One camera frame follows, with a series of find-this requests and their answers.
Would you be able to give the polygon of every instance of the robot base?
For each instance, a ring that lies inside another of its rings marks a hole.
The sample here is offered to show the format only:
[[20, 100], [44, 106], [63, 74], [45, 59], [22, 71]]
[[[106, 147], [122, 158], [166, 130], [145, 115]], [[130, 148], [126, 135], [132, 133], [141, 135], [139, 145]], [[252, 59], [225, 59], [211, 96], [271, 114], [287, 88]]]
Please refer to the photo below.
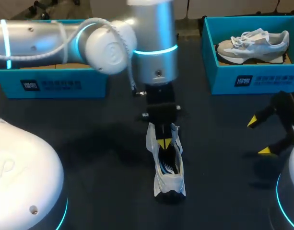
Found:
[[65, 230], [67, 210], [68, 199], [65, 188], [63, 187], [61, 194], [51, 211], [29, 230]]
[[273, 230], [294, 230], [294, 183], [289, 162], [279, 176], [273, 196], [274, 204], [269, 208], [269, 219]]

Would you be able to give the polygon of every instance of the black table surface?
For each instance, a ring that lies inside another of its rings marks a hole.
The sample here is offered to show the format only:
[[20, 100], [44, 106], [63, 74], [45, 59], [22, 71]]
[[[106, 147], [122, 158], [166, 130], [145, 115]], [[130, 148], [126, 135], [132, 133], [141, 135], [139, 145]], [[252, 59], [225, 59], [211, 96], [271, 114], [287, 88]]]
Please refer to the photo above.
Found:
[[[144, 98], [133, 99], [125, 74], [109, 79], [105, 100], [8, 100], [0, 116], [47, 141], [65, 170], [70, 230], [271, 230], [279, 160], [247, 158], [285, 134], [278, 118], [255, 130], [253, 114], [271, 95], [211, 95], [200, 43], [179, 44], [176, 100], [187, 198], [179, 205], [153, 196], [152, 154], [146, 150]], [[268, 182], [269, 189], [252, 186]]]

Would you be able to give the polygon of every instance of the black cable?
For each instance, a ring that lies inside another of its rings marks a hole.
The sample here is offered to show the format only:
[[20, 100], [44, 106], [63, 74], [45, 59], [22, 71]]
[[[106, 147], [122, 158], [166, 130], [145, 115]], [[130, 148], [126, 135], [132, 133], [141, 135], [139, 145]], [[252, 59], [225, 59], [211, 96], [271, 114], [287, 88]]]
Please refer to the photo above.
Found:
[[279, 4], [280, 4], [280, 0], [278, 0], [278, 3], [277, 3], [276, 8], [274, 10], [274, 13], [278, 13], [277, 9], [278, 9]]

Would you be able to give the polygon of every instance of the shoe box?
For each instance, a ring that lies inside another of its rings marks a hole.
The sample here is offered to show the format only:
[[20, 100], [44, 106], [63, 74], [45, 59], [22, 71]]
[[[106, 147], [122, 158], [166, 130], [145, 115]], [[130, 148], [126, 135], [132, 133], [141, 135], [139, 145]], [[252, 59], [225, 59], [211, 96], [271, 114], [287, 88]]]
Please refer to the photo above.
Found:
[[[217, 58], [215, 46], [245, 31], [263, 29], [290, 34], [283, 64], [249, 60], [226, 64]], [[259, 94], [294, 92], [294, 16], [242, 16], [206, 18], [202, 34], [202, 57], [212, 94]]]
[[[82, 21], [60, 20], [63, 23]], [[104, 98], [106, 83], [107, 75], [83, 64], [0, 69], [0, 86], [10, 99]]]

